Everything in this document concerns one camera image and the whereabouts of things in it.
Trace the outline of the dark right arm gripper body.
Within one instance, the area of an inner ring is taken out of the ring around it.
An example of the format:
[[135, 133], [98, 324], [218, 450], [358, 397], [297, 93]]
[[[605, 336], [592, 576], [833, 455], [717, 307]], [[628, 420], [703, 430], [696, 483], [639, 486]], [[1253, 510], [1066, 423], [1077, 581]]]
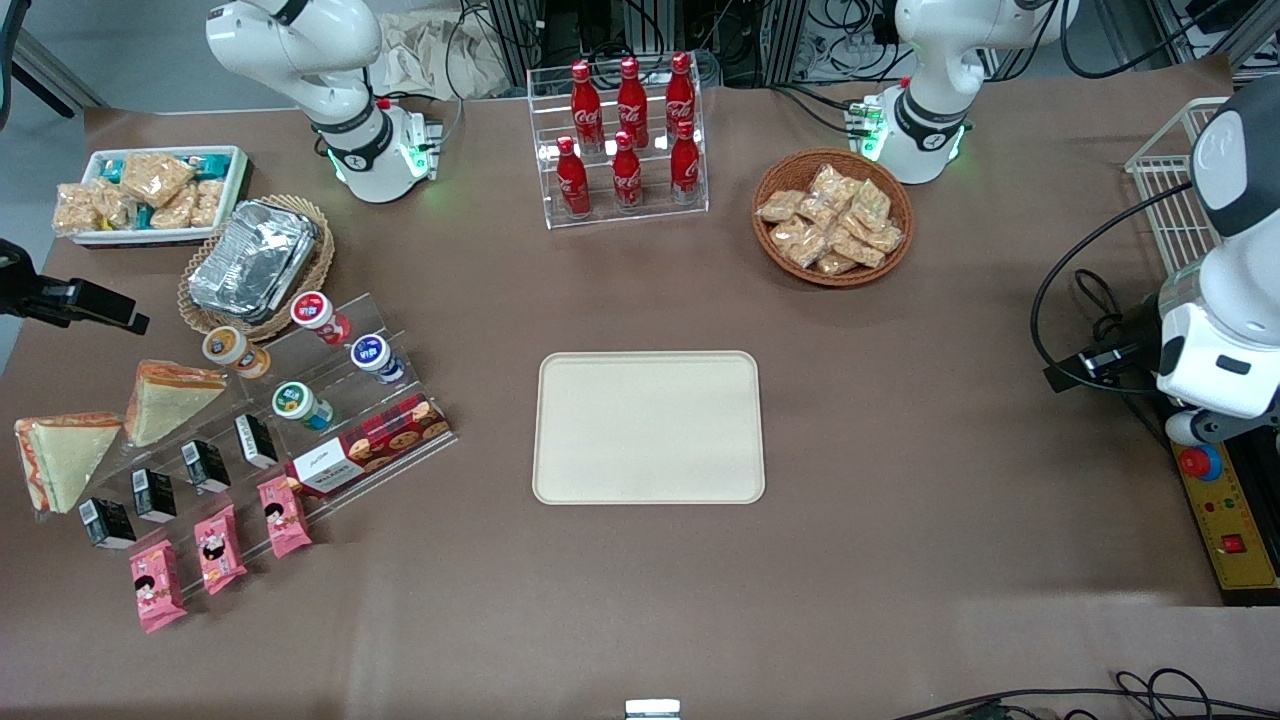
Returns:
[[41, 283], [29, 254], [19, 245], [1, 241], [1, 314], [32, 318], [31, 299]]

